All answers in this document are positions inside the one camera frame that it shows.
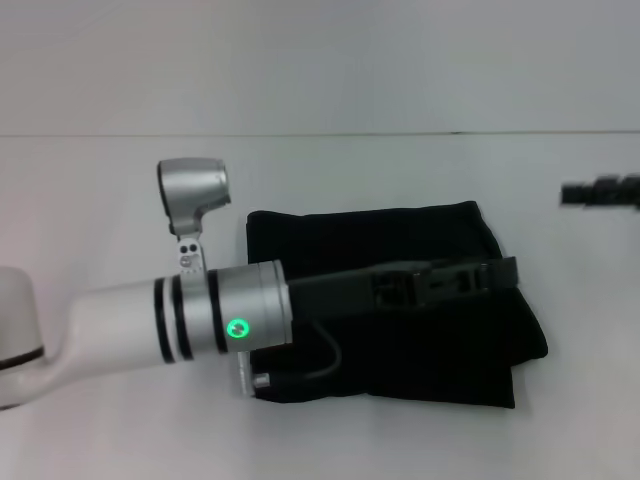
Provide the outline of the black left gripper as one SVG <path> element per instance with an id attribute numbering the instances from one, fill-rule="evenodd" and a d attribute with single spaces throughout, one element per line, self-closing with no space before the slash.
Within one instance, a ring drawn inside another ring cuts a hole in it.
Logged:
<path id="1" fill-rule="evenodd" d="M 324 322 L 490 295 L 519 284 L 515 257 L 388 263 L 287 282 L 293 319 Z"/>

